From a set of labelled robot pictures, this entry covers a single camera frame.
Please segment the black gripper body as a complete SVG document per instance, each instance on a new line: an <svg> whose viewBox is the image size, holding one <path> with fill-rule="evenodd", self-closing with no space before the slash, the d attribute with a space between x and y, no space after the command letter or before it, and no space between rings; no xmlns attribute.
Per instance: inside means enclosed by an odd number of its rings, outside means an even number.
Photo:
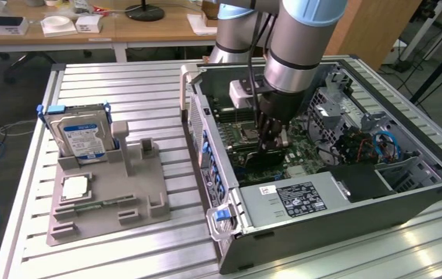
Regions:
<svg viewBox="0 0 442 279"><path fill-rule="evenodd" d="M263 87L257 89L257 96L257 125L261 126L267 119L287 125L299 111L304 99L304 91L287 93Z"/></svg>

